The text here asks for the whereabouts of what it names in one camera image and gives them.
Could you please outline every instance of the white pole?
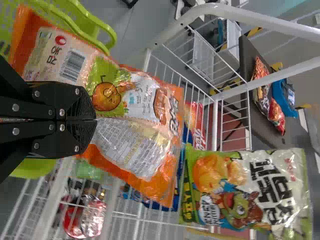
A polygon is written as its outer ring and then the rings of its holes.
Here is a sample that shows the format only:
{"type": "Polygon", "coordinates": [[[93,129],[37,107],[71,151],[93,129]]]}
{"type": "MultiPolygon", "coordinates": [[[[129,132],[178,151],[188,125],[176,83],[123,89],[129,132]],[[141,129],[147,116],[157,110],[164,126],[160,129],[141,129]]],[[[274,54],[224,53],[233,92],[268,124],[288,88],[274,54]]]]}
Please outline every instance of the white pole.
{"type": "Polygon", "coordinates": [[[228,99],[232,96],[235,96],[235,95],[238,95],[241,93],[245,93],[246,91],[256,89],[257,87],[271,84],[275,81],[289,78],[289,77],[307,72],[309,70],[312,70],[312,69],[318,68],[318,67],[320,67],[320,56],[314,57],[314,58],[307,60],[307,61],[303,61],[303,62],[298,63],[296,65],[287,67],[281,71],[274,72],[274,73],[272,73],[268,76],[265,76],[263,78],[249,81],[246,84],[242,84],[240,86],[231,88],[228,91],[223,91],[223,92],[217,93],[217,94],[211,96],[211,98],[214,101],[221,100],[221,99],[228,99]]]}
{"type": "Polygon", "coordinates": [[[41,216],[38,220],[36,228],[33,232],[32,240],[47,239],[48,232],[52,226],[52,222],[56,216],[57,209],[61,198],[63,197],[67,178],[72,170],[73,157],[65,157],[62,160],[60,169],[55,177],[50,194],[44,205],[41,216]]]}
{"type": "Polygon", "coordinates": [[[191,8],[186,14],[173,22],[166,30],[161,32],[149,45],[153,50],[171,39],[184,27],[191,24],[200,15],[215,15],[221,18],[234,20],[237,22],[259,26],[264,29],[276,31],[279,33],[308,39],[320,43],[320,29],[310,27],[272,16],[263,15],[253,11],[233,7],[221,3],[205,3],[191,8]]]}

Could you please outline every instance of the cartoon face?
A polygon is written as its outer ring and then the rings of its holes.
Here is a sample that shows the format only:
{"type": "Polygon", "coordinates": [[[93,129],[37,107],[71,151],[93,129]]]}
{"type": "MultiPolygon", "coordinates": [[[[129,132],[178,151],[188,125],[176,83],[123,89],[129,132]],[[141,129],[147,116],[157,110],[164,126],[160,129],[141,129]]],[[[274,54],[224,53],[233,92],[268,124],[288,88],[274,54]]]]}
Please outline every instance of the cartoon face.
{"type": "Polygon", "coordinates": [[[92,103],[98,111],[112,111],[121,102],[121,95],[110,82],[98,84],[92,95],[92,103]]]}
{"type": "Polygon", "coordinates": [[[227,192],[223,194],[223,205],[227,210],[228,222],[235,228],[241,229],[248,225],[260,223],[263,211],[254,202],[259,193],[227,192]]]}
{"type": "Polygon", "coordinates": [[[249,201],[248,194],[241,192],[228,192],[223,196],[223,204],[229,214],[237,219],[248,216],[249,201]]]}

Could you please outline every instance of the logo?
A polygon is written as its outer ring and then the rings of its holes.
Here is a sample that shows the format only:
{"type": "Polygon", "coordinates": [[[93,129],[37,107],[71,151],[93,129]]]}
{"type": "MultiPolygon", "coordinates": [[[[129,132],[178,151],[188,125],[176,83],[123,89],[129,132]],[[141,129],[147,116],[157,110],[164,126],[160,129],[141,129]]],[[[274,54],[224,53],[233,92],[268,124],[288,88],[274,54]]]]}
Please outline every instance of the logo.
{"type": "Polygon", "coordinates": [[[206,225],[220,225],[220,209],[208,195],[200,199],[199,217],[206,225]]]}
{"type": "Polygon", "coordinates": [[[171,119],[169,122],[169,128],[170,131],[178,136],[178,129],[179,129],[179,122],[177,120],[177,112],[178,112],[178,105],[179,102],[177,99],[175,99],[174,97],[170,97],[169,98],[169,102],[170,102],[170,115],[171,115],[171,119]]]}
{"type": "Polygon", "coordinates": [[[193,136],[195,138],[195,149],[205,151],[206,141],[201,129],[196,128],[193,136]]]}
{"type": "Polygon", "coordinates": [[[63,46],[67,43],[67,40],[64,36],[59,35],[55,37],[55,42],[56,44],[63,46]]]}

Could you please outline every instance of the orange snack bag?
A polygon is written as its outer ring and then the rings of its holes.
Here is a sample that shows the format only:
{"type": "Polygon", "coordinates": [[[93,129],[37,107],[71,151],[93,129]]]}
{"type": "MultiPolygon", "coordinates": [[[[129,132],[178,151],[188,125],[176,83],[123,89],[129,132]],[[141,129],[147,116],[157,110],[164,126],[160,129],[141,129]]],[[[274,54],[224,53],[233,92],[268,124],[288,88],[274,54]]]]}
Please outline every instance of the orange snack bag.
{"type": "Polygon", "coordinates": [[[97,116],[112,119],[98,119],[100,128],[80,157],[171,207],[184,127],[183,88],[118,65],[24,5],[17,9],[12,39],[9,62],[25,81],[83,86],[97,116]]]}

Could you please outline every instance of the orange fruit illustration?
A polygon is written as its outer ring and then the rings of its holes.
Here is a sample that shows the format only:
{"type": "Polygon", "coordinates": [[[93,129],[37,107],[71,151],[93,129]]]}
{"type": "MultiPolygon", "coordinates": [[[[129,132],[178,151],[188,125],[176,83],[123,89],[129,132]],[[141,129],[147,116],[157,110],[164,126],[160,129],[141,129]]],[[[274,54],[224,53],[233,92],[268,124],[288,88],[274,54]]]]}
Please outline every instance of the orange fruit illustration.
{"type": "Polygon", "coordinates": [[[121,95],[110,82],[102,82],[95,86],[92,103],[98,111],[112,111],[121,102],[121,95]]]}

